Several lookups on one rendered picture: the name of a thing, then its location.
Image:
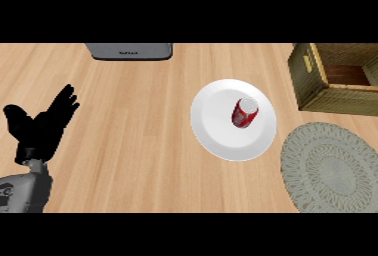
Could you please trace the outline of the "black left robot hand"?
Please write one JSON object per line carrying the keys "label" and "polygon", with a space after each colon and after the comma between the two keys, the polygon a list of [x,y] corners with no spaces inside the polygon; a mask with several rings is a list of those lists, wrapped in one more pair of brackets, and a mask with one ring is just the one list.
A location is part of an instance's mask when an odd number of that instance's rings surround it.
{"label": "black left robot hand", "polygon": [[18,105],[4,106],[9,133],[18,140],[15,162],[19,165],[31,159],[43,162],[51,159],[78,106],[71,85],[63,87],[47,110],[35,117]]}

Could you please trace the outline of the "olive wicker basket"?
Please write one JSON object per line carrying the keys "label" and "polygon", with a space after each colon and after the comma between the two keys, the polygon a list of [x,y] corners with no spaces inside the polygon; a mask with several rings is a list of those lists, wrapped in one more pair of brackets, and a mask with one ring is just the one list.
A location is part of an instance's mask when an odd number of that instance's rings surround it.
{"label": "olive wicker basket", "polygon": [[378,43],[295,43],[288,67],[300,111],[378,116]]}

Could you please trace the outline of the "grey round placemat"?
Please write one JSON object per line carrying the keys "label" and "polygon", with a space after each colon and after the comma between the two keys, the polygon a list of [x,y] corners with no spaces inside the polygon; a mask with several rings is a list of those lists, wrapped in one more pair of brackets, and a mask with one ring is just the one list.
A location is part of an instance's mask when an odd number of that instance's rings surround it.
{"label": "grey round placemat", "polygon": [[378,213],[378,152],[345,128],[310,122],[292,130],[280,174],[300,212]]}

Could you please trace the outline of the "grey flat appliance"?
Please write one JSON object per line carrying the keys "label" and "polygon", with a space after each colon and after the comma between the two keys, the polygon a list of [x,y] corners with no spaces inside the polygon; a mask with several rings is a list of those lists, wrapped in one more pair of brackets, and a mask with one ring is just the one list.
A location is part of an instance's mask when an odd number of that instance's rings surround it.
{"label": "grey flat appliance", "polygon": [[152,61],[173,56],[171,43],[85,43],[85,47],[96,60]]}

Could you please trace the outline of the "white round plate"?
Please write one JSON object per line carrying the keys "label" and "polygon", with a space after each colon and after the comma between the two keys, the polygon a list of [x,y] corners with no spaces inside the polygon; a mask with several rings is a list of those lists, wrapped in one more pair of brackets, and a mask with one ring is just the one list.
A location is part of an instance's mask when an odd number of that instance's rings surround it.
{"label": "white round plate", "polygon": [[[232,124],[236,102],[251,97],[257,116],[246,128]],[[276,114],[269,98],[249,83],[236,79],[211,82],[198,92],[190,106],[190,126],[207,151],[229,161],[248,161],[269,149],[276,135]]]}

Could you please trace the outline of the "red soda can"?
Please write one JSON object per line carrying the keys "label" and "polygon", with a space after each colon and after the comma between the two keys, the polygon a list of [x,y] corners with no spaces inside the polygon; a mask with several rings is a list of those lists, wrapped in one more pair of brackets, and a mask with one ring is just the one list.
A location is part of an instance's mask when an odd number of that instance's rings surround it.
{"label": "red soda can", "polygon": [[233,113],[232,113],[232,124],[238,128],[246,128],[257,116],[258,113],[258,104],[257,101],[243,97],[238,100]]}

